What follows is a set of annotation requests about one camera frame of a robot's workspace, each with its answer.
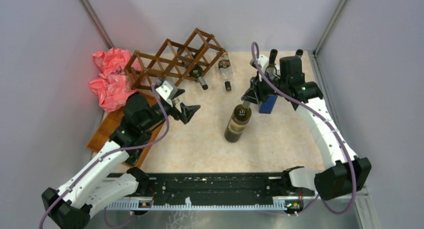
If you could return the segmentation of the blue square glass bottle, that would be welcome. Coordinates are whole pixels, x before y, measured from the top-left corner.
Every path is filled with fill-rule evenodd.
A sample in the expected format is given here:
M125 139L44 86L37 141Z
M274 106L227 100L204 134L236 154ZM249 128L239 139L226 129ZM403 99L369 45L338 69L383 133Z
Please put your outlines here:
M278 99L277 95L270 95L265 102L261 101L258 104L258 112L260 114L271 114L273 109L274 109L274 106L276 104L277 99Z

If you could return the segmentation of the dark green wine bottle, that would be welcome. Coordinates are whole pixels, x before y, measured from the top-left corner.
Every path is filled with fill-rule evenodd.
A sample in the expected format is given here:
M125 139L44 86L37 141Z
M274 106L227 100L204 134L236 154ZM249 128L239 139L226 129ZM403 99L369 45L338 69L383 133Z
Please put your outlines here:
M224 138L228 142L235 143L241 138L241 135L252 117L252 109L250 106L250 102L243 101L233 109L224 131Z
M186 52L184 49L180 48L177 52L181 52L181 55L186 58L194 58L194 54L192 52ZM209 88L207 83L204 80L204 71L203 68L197 64L194 65L193 69L188 73L191 78L197 80L197 82L201 85L202 89L205 91Z

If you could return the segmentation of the dark green wine bottle front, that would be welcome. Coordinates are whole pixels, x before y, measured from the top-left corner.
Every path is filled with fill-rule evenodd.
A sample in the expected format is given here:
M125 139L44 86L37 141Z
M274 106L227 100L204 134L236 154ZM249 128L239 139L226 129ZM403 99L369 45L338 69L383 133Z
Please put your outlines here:
M184 49L180 48L177 52L181 52L181 55L186 58L194 58L194 54L192 52L186 52ZM209 88L207 83L204 80L204 71L203 68L197 64L194 65L193 69L188 73L191 78L197 80L197 82L201 85L202 89L205 91Z

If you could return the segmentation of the brown wooden wine rack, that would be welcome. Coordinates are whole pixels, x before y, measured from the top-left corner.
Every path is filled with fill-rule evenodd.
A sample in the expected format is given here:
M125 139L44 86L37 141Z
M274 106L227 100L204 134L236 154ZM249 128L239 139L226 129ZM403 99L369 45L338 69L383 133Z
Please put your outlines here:
M181 55L183 49L194 54L194 58ZM147 83L155 79L173 79L175 85L183 81L198 81L189 76L197 64L203 69L203 76L219 60L225 49L215 36L195 28L184 43L167 38L155 54L135 50L124 71L133 90L149 90Z

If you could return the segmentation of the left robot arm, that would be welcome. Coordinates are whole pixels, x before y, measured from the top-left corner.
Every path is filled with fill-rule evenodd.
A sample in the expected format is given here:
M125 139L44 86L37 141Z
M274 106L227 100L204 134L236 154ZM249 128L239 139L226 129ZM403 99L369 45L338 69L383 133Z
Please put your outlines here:
M105 186L100 183L134 151L156 144L157 140L151 138L155 128L168 126L170 118L184 124L191 120L200 106L176 105L174 99L183 93L183 89L166 84L156 86L153 88L155 104L152 105L140 93L130 95L119 126L96 156L59 188L49 187L42 193L45 212L39 228L44 226L46 219L51 219L62 229L82 229L113 202L131 194L146 195L150 189L149 177L138 167L130 168Z

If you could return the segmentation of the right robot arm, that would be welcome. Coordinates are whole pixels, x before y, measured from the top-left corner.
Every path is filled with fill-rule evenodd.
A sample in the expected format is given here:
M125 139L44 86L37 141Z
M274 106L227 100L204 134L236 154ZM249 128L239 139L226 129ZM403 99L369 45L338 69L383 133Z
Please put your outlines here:
M324 95L314 81L307 82L299 56L286 56L273 69L270 59L261 54L250 64L261 71L250 80L242 100L253 104L265 102L281 91L302 105L292 107L305 121L317 145L324 170L296 166L285 170L281 188L287 195L295 195L301 188L316 191L326 201L363 189L372 169L366 157L358 157L347 144L330 116Z

